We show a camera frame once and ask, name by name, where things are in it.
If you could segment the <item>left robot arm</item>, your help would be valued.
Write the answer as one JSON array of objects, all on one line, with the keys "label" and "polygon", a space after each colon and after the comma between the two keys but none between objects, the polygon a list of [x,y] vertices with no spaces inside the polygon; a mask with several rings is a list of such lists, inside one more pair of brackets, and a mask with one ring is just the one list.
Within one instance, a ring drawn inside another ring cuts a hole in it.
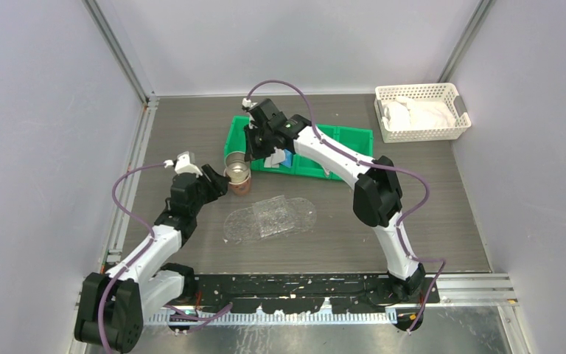
[{"label": "left robot arm", "polygon": [[74,338],[107,353],[129,353],[145,320],[168,302],[188,305],[195,299],[193,269],[168,258],[192,236],[202,207],[228,192],[229,177],[208,164],[197,167],[175,159],[156,167],[175,170],[163,211],[125,259],[104,273],[90,273],[82,284]]}]

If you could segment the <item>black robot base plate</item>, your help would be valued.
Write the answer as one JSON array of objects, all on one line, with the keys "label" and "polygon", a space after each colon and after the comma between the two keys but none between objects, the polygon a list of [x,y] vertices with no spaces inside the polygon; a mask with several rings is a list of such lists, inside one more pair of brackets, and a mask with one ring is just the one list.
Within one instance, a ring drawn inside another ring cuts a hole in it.
[{"label": "black robot base plate", "polygon": [[387,274],[200,274],[165,305],[168,322],[214,325],[392,324],[417,330],[438,304],[432,277],[409,294]]}]

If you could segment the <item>clear acrylic toothbrush holder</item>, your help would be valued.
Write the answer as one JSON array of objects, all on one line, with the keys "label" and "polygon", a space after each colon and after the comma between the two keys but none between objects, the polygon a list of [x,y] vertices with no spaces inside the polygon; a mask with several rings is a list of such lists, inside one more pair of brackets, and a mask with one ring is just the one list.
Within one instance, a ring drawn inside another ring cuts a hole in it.
[{"label": "clear acrylic toothbrush holder", "polygon": [[294,211],[283,195],[256,202],[252,210],[262,238],[287,232],[295,226]]}]

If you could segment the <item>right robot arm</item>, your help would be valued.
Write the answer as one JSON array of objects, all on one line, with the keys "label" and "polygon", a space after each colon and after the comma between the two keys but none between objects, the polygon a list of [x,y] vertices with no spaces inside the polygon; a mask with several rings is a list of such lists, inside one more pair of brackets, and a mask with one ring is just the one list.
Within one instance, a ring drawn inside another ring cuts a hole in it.
[{"label": "right robot arm", "polygon": [[343,180],[353,192],[354,214],[371,227],[380,242],[392,295],[404,303],[417,297],[426,272],[400,221],[402,188],[393,162],[385,156],[374,159],[351,150],[303,116],[286,117],[270,99],[260,103],[243,99],[242,109],[250,116],[244,128],[246,159],[265,159],[278,150],[288,150]]}]

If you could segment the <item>clear oval acrylic tray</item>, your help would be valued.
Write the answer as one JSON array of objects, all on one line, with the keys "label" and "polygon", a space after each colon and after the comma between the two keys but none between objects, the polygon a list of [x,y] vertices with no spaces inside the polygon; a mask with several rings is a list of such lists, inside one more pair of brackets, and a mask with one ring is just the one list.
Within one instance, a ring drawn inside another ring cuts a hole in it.
[{"label": "clear oval acrylic tray", "polygon": [[288,237],[311,230],[316,220],[311,201],[279,195],[233,211],[223,224],[223,239],[239,244]]}]

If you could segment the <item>brown steel cup with handle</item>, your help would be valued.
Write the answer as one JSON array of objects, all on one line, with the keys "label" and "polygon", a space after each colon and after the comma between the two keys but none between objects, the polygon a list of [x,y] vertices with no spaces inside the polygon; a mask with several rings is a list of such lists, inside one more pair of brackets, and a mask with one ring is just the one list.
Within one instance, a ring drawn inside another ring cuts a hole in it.
[{"label": "brown steel cup with handle", "polygon": [[225,157],[225,175],[229,178],[228,187],[233,194],[247,195],[251,190],[251,166],[241,151],[233,151]]}]

